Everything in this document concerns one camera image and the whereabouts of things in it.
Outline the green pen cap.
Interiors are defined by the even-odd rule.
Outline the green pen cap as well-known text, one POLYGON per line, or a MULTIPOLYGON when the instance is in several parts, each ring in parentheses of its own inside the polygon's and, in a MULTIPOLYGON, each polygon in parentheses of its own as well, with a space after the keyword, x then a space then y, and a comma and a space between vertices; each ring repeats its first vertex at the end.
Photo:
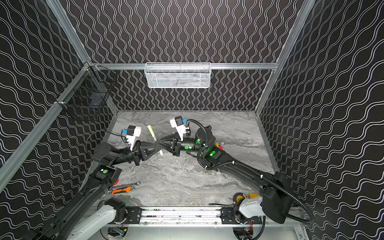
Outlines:
POLYGON ((151 126, 151 125, 148 125, 147 127, 148 127, 148 130, 150 131, 152 137, 154 137, 154 136, 155 136, 155 133, 154 133, 154 130, 153 130, 152 126, 151 126))

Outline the white pen yellow end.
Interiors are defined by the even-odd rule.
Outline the white pen yellow end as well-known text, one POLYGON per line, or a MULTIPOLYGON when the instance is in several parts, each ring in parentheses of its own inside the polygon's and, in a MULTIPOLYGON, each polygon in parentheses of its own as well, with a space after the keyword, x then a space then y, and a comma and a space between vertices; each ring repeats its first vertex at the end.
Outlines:
MULTIPOLYGON (((155 142, 157 141, 156 135, 154 137, 152 137, 152 138, 154 139, 155 142)), ((161 156, 164 155, 162 149, 159 150, 159 153, 160 153, 161 156)))

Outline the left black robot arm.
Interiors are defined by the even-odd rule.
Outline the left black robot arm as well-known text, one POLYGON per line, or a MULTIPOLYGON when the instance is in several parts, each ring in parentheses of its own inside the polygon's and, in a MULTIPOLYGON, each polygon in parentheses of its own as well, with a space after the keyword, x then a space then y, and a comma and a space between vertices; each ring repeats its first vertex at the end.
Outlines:
POLYGON ((132 149, 117 149, 109 143, 96 146, 91 159, 100 165, 89 175, 88 180, 76 196, 50 221, 41 227, 24 233, 24 240, 64 240, 70 236, 77 223, 93 203, 109 191, 122 170, 114 165, 146 161, 161 147, 154 143, 137 141, 132 149))

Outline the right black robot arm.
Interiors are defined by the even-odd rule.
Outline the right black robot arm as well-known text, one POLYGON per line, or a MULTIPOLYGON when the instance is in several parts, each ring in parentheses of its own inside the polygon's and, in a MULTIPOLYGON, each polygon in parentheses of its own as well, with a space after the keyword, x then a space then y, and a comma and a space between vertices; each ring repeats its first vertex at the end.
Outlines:
POLYGON ((268 217, 283 224, 287 218, 312 224, 314 213, 290 189, 287 178, 280 172, 270 174, 242 163, 216 144, 211 126, 189 119, 172 119, 177 131, 156 141, 163 149, 179 156, 182 151, 196 153, 196 159, 206 171, 229 175, 257 191, 255 200, 245 199, 235 204, 238 219, 268 217))

